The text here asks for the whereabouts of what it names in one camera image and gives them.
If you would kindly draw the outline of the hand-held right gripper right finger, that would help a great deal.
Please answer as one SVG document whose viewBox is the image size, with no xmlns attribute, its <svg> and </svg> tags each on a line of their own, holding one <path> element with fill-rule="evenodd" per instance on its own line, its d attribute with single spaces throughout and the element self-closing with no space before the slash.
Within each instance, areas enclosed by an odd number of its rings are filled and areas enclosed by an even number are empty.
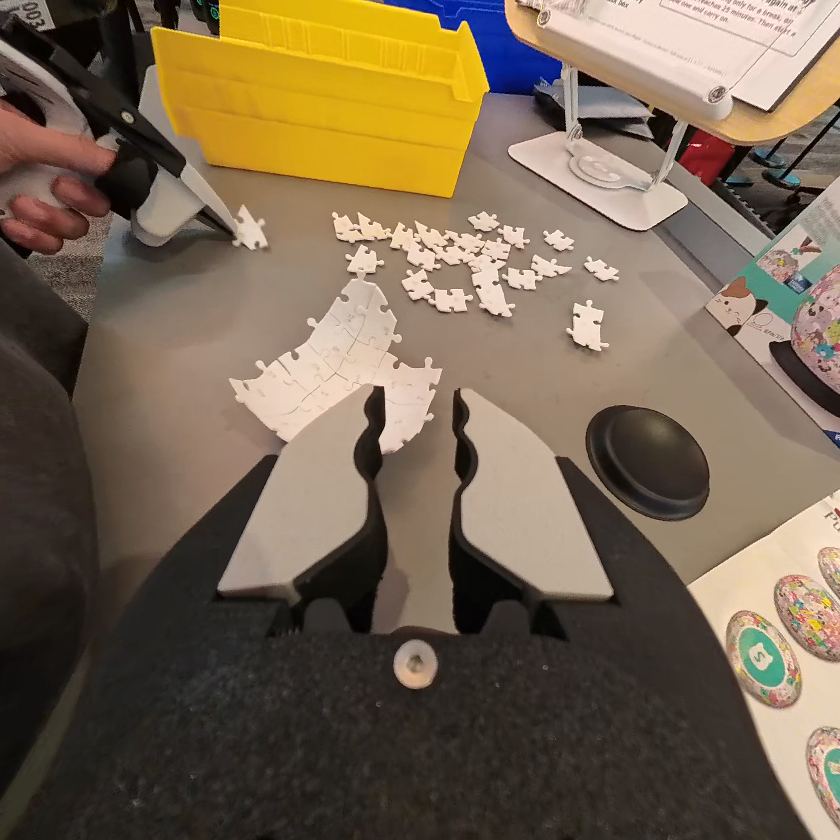
<svg viewBox="0 0 840 840">
<path fill-rule="evenodd" d="M 498 604 L 533 625 L 555 602 L 605 603 L 614 587 L 560 462 L 527 425 L 470 388 L 454 393 L 458 487 L 449 529 L 453 617 L 477 634 Z"/>
</svg>

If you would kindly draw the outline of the grey pouch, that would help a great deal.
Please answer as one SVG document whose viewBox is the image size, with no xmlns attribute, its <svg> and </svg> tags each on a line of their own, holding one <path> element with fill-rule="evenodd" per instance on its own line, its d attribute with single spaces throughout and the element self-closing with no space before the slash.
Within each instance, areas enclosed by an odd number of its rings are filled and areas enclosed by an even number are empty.
<svg viewBox="0 0 840 840">
<path fill-rule="evenodd" d="M 561 79 L 540 79 L 533 87 L 534 101 L 543 119 L 555 130 L 565 130 L 564 88 Z M 639 100 L 611 87 L 578 88 L 578 116 L 581 123 L 591 123 L 613 133 L 640 140 L 653 140 L 648 127 L 652 113 Z"/>
</svg>

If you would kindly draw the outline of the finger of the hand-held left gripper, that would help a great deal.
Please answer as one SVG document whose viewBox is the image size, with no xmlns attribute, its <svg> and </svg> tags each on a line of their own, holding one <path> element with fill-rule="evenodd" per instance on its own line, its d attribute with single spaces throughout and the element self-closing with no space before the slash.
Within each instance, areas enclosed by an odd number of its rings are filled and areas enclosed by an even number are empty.
<svg viewBox="0 0 840 840">
<path fill-rule="evenodd" d="M 155 177 L 149 194 L 133 211 L 133 234 L 144 245 L 164 245 L 201 210 L 181 177 Z"/>
<path fill-rule="evenodd" d="M 181 181 L 200 201 L 202 210 L 199 214 L 202 218 L 212 220 L 212 222 L 206 222 L 207 224 L 214 224 L 229 235 L 237 235 L 236 218 L 230 213 L 222 198 L 191 164 L 184 165 Z"/>
</svg>

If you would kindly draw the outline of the person's left hand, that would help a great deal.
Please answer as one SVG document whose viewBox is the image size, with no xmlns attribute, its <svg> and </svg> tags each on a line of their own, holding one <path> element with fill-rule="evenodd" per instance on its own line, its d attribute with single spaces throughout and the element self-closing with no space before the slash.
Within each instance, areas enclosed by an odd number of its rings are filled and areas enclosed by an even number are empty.
<svg viewBox="0 0 840 840">
<path fill-rule="evenodd" d="M 93 181 L 109 171 L 115 156 L 87 137 L 42 127 L 2 101 L 2 174 L 22 165 L 73 172 L 73 176 L 62 175 L 52 182 L 50 189 L 58 206 L 29 194 L 17 195 L 2 220 L 5 237 L 20 248 L 45 256 L 60 252 L 67 240 L 83 238 L 89 230 L 88 219 L 108 216 L 111 210 L 108 197 Z"/>
</svg>

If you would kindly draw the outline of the joined white puzzle strip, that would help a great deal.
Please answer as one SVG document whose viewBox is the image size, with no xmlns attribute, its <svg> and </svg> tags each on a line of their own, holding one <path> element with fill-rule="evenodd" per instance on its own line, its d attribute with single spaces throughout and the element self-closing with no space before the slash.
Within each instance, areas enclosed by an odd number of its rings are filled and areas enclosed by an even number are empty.
<svg viewBox="0 0 840 840">
<path fill-rule="evenodd" d="M 565 331 L 573 342 L 594 352 L 608 349 L 610 344 L 602 341 L 604 311 L 593 307 L 592 300 L 585 304 L 576 302 L 572 309 L 571 325 Z"/>
</svg>

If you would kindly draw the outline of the colourful puzzle box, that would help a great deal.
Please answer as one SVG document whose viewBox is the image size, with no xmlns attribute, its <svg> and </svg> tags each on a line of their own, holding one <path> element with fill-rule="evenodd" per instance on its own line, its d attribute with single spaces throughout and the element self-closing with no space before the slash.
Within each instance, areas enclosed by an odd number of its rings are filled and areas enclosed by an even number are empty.
<svg viewBox="0 0 840 840">
<path fill-rule="evenodd" d="M 839 180 L 706 309 L 839 446 Z"/>
</svg>

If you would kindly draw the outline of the blue plastic bin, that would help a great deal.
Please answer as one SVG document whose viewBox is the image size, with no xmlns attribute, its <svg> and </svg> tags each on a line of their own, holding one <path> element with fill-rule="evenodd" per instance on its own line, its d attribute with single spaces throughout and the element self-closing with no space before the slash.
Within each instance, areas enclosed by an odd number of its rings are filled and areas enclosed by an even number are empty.
<svg viewBox="0 0 840 840">
<path fill-rule="evenodd" d="M 388 1 L 388 5 L 432 14 L 443 28 L 466 22 L 474 36 L 490 91 L 529 95 L 540 81 L 561 77 L 561 62 L 516 39 L 503 1 Z"/>
</svg>

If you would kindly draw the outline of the black round puzzle stand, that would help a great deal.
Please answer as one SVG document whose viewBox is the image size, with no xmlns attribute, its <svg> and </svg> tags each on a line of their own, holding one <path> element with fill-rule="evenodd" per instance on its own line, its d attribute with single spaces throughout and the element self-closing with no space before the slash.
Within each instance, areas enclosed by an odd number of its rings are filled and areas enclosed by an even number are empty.
<svg viewBox="0 0 840 840">
<path fill-rule="evenodd" d="M 592 417 L 585 446 L 604 487 L 648 518 L 684 521 L 707 503 L 707 457 L 670 416 L 641 406 L 609 406 Z"/>
</svg>

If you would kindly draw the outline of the pile of white puzzle pieces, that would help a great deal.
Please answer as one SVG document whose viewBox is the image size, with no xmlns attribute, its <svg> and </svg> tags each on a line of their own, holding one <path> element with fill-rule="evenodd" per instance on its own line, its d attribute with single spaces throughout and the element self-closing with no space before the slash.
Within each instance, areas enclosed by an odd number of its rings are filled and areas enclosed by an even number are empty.
<svg viewBox="0 0 840 840">
<path fill-rule="evenodd" d="M 506 291 L 535 291 L 541 281 L 573 270 L 554 257 L 540 255 L 533 255 L 525 267 L 509 267 L 511 253 L 523 251 L 530 241 L 523 227 L 499 225 L 497 216 L 486 212 L 468 217 L 469 230 L 464 233 L 439 231 L 418 221 L 412 226 L 398 223 L 388 228 L 362 213 L 356 219 L 338 213 L 332 213 L 331 218 L 336 239 L 357 246 L 345 256 L 351 276 L 346 295 L 369 286 L 369 279 L 384 267 L 372 243 L 386 243 L 390 250 L 402 254 L 408 271 L 401 283 L 408 297 L 426 301 L 442 313 L 465 312 L 468 303 L 477 300 L 479 309 L 492 317 L 510 318 L 515 304 L 507 300 Z M 459 266 L 469 271 L 474 293 L 433 284 L 434 272 Z"/>
</svg>

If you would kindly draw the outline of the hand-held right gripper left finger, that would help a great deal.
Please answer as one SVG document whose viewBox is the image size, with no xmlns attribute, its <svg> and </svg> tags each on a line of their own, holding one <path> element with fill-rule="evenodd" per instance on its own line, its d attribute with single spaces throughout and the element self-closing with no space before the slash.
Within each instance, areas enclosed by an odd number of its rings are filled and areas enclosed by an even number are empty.
<svg viewBox="0 0 840 840">
<path fill-rule="evenodd" d="M 375 485 L 384 426 L 384 389 L 364 385 L 284 446 L 217 585 L 219 597 L 284 601 L 298 618 L 331 599 L 355 632 L 371 631 L 387 562 Z"/>
</svg>

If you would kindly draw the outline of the person's dark trousers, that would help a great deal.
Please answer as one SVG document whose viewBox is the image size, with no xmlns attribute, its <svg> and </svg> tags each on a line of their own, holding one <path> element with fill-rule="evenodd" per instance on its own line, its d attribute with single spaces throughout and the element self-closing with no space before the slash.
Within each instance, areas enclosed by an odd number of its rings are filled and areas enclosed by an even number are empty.
<svg viewBox="0 0 840 840">
<path fill-rule="evenodd" d="M 87 322 L 2 240 L 2 795 L 88 640 L 98 536 L 72 405 L 87 332 Z"/>
</svg>

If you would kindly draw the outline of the white paper instruction sheet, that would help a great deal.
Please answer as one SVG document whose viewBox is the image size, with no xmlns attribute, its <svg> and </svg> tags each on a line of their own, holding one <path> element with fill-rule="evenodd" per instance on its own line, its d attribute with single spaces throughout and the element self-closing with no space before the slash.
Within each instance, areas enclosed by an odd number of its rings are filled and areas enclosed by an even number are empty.
<svg viewBox="0 0 840 840">
<path fill-rule="evenodd" d="M 811 838 L 838 838 L 836 490 L 689 585 Z"/>
</svg>

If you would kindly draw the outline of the assembled curved puzzle ball section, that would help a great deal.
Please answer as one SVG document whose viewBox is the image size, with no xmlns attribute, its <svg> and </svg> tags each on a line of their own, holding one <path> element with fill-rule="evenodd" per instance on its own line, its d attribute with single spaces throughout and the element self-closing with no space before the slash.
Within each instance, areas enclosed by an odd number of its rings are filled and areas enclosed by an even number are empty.
<svg viewBox="0 0 840 840">
<path fill-rule="evenodd" d="M 310 318 L 308 339 L 269 363 L 258 360 L 252 379 L 230 378 L 234 397 L 284 443 L 364 385 L 381 387 L 385 425 L 380 448 L 389 455 L 434 419 L 432 403 L 442 370 L 431 358 L 411 367 L 391 352 L 401 340 L 382 290 L 351 279 L 320 318 Z"/>
</svg>

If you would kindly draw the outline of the yellow plastic bin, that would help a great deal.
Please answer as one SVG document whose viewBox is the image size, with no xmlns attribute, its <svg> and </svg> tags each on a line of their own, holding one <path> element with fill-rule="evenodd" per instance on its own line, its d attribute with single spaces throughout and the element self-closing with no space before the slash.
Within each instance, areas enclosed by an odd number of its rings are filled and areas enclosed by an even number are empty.
<svg viewBox="0 0 840 840">
<path fill-rule="evenodd" d="M 467 22 L 376 2 L 220 2 L 151 30 L 176 134 L 207 163 L 450 198 L 489 85 Z"/>
</svg>

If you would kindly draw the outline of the single white puzzle piece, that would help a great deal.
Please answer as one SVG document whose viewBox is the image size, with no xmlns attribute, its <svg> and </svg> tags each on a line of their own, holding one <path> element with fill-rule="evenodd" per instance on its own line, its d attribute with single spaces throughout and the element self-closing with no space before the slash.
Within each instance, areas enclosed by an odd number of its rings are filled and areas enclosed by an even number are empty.
<svg viewBox="0 0 840 840">
<path fill-rule="evenodd" d="M 268 248 L 263 218 L 255 219 L 246 205 L 241 205 L 235 218 L 234 247 L 245 247 L 251 251 Z"/>
</svg>

